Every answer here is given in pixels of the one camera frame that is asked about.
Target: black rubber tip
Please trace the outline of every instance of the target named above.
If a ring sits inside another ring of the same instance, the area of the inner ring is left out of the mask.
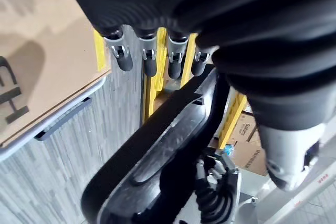
[[[129,54],[127,57],[120,57],[120,58],[116,58],[117,59],[117,63],[118,66],[121,70],[123,71],[130,71],[133,68],[133,60],[131,55]]]
[[[204,69],[205,69],[205,65],[206,63],[203,62],[203,61],[193,61],[193,64],[191,65],[191,73],[194,75],[194,76],[200,76]]]
[[[168,65],[168,75],[172,79],[177,79],[181,74],[181,63],[174,61],[173,63],[169,62]]]
[[[156,75],[156,59],[144,60],[145,74],[148,77],[153,77]]]

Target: yellow metal frame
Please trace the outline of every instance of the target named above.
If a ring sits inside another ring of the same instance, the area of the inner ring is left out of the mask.
[[[93,38],[96,48],[97,69],[100,71],[106,67],[104,39],[96,30],[93,31]]]
[[[144,94],[143,94],[143,122],[154,112],[154,100],[158,93],[163,89],[163,74],[166,62],[167,48],[165,46],[166,29],[159,28],[157,31],[157,48],[156,48],[156,67],[157,72],[154,77],[145,76]]]
[[[229,108],[228,116],[226,122],[224,123],[223,129],[219,134],[219,148],[224,149],[225,145],[236,126],[239,116],[243,109],[246,107],[247,98],[245,95],[237,93],[235,101],[231,108]]]
[[[180,87],[183,87],[191,78],[191,65],[193,64],[193,60],[195,57],[196,37],[197,34],[190,34],[189,36],[188,47],[185,53],[184,67]]]

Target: gray carpet floor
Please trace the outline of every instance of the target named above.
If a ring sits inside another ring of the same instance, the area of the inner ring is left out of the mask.
[[[132,31],[127,38],[132,71],[122,72],[113,58],[92,105],[48,140],[31,140],[0,163],[0,223],[86,223],[82,191],[140,124],[141,55]]]

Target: metal clip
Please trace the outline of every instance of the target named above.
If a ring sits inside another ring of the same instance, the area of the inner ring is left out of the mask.
[[[140,48],[142,48],[142,59],[147,60],[148,58],[156,59],[156,36],[152,39],[142,39],[139,38]]]
[[[173,63],[174,60],[177,61],[178,63],[182,62],[183,55],[185,53],[185,49],[188,44],[188,40],[189,39],[183,42],[175,42],[169,36],[167,37],[166,46],[168,50],[168,57],[170,63]]]
[[[200,49],[198,46],[196,46],[195,49],[195,61],[202,61],[207,62],[210,56],[218,49],[217,46],[215,47],[208,47],[204,49]]]
[[[117,59],[126,58],[129,56],[130,48],[127,45],[125,35],[122,35],[120,39],[104,39],[110,51]]]

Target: brown cardboard box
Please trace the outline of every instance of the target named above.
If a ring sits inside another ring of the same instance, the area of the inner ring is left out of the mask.
[[[164,80],[171,80],[168,74],[168,66],[169,66],[169,58],[166,57],[166,63],[164,64],[164,72],[163,72],[163,79]]]
[[[0,0],[0,145],[83,93],[98,69],[93,30],[75,0]]]
[[[170,96],[169,92],[161,91],[154,100],[154,111],[157,110]]]
[[[261,147],[247,142],[237,142],[232,161],[242,169],[263,176],[267,175],[265,152]]]
[[[251,114],[241,113],[234,130],[228,140],[228,144],[246,142],[256,127],[256,121]]]
[[[259,132],[258,132],[257,129],[254,131],[254,133],[252,134],[252,137],[250,138],[250,140],[248,142],[250,144],[254,144],[256,146],[261,147],[260,136],[259,136]]]

